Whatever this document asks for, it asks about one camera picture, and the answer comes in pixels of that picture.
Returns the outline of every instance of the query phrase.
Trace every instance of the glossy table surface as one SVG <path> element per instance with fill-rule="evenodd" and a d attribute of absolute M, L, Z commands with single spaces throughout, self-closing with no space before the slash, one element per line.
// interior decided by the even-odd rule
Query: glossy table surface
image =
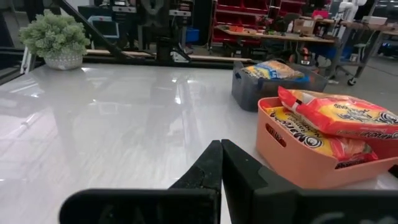
<path fill-rule="evenodd" d="M 165 189 L 214 139 L 256 159 L 257 114 L 231 97 L 231 71 L 46 66 L 0 86 L 0 223 L 57 223 L 87 188 Z M 390 174 L 345 188 L 396 189 Z M 230 223 L 223 197 L 222 223 Z"/>

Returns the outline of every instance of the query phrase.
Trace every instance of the metal frame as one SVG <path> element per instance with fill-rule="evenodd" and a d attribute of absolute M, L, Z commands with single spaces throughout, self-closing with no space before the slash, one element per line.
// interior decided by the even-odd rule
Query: metal frame
<path fill-rule="evenodd" d="M 364 29 L 365 29 L 364 27 L 361 28 L 362 31 L 360 32 L 360 34 L 357 37 L 358 40 L 363 35 Z M 350 85 L 354 85 L 356 82 L 356 79 L 362 75 L 363 70 L 365 69 L 366 65 L 369 62 L 369 59 L 373 55 L 373 52 L 378 49 L 378 47 L 379 47 L 378 43 L 381 42 L 382 37 L 383 37 L 382 31 L 380 31 L 380 30 L 374 31 L 374 34 L 371 37 L 370 43 L 368 44 L 368 46 L 372 46 L 372 47 L 366 48 L 364 55 L 363 55 L 363 59 L 360 60 L 359 62 L 340 61 L 340 57 L 344 51 L 344 48 L 346 47 L 347 41 L 351 37 L 352 30 L 354 30 L 352 27 L 346 28 L 341 40 L 338 42 L 338 44 L 336 46 L 336 48 L 337 48 L 336 54 L 331 61 L 331 65 L 327 68 L 326 73 L 325 73 L 325 76 L 330 78 L 333 75 L 336 75 L 338 70 L 342 70 L 343 72 L 345 72 L 346 75 L 353 76 L 353 78 L 349 81 Z M 352 74 L 351 72 L 347 71 L 347 69 L 343 68 L 343 66 L 356 66 L 358 68 L 357 68 L 355 74 Z"/>

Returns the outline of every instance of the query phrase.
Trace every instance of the gray plastic bin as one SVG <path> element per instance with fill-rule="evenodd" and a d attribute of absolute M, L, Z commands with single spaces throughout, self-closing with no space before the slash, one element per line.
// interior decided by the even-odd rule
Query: gray plastic bin
<path fill-rule="evenodd" d="M 257 102 L 264 97 L 278 96 L 278 86 L 286 89 L 310 90 L 323 92 L 328 80 L 315 72 L 296 64 L 288 64 L 290 68 L 309 76 L 309 82 L 295 82 L 289 80 L 266 80 L 254 78 L 241 69 L 242 62 L 234 63 L 232 77 L 232 95 L 239 106 L 246 111 L 257 111 Z"/>

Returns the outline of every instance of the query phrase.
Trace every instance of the blue container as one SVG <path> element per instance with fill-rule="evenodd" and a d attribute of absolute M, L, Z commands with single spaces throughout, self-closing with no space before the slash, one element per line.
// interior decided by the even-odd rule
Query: blue container
<path fill-rule="evenodd" d="M 188 27 L 186 43 L 196 42 L 199 40 L 199 30 Z"/>

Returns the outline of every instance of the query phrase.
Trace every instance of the yellow snack package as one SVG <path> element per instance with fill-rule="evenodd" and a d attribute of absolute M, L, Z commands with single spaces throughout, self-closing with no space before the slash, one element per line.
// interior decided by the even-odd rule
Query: yellow snack package
<path fill-rule="evenodd" d="M 319 153 L 336 158 L 339 161 L 337 169 L 377 160 L 377 155 L 362 140 L 323 134 L 303 123 L 299 117 L 283 106 L 262 109 L 302 144 Z"/>
<path fill-rule="evenodd" d="M 242 68 L 242 70 L 252 77 L 265 78 L 268 80 L 287 78 L 294 79 L 303 78 L 305 76 L 302 72 L 296 71 L 288 65 L 276 60 L 258 63 L 256 65 Z"/>
<path fill-rule="evenodd" d="M 305 90 L 278 89 L 279 100 L 313 128 L 358 139 L 398 139 L 398 116 L 365 100 Z"/>

